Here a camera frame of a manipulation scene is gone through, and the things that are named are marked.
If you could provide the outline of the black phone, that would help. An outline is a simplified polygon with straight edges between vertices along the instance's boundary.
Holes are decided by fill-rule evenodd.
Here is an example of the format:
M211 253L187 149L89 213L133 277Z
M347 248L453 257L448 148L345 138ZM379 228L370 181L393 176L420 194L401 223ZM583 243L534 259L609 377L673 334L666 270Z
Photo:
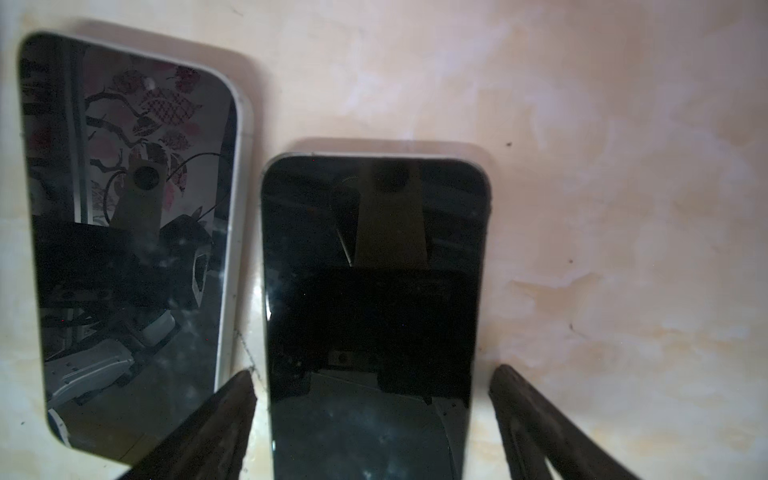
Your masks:
M451 159L295 154L261 187L278 479L458 479L490 210Z
M18 78L48 421L134 464L228 376L235 94L54 33L22 42Z

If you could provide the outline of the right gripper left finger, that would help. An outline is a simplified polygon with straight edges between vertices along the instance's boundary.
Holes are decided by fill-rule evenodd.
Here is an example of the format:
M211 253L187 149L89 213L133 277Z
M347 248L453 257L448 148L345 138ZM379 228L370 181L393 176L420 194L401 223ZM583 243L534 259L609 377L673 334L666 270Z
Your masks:
M256 406L251 373L242 370L122 478L237 479Z

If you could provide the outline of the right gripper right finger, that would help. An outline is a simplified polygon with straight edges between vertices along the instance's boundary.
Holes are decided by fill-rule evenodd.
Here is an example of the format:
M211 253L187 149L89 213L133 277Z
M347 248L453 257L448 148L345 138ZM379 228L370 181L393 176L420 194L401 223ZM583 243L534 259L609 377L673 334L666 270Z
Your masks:
M498 366L488 394L513 479L634 479L509 365Z

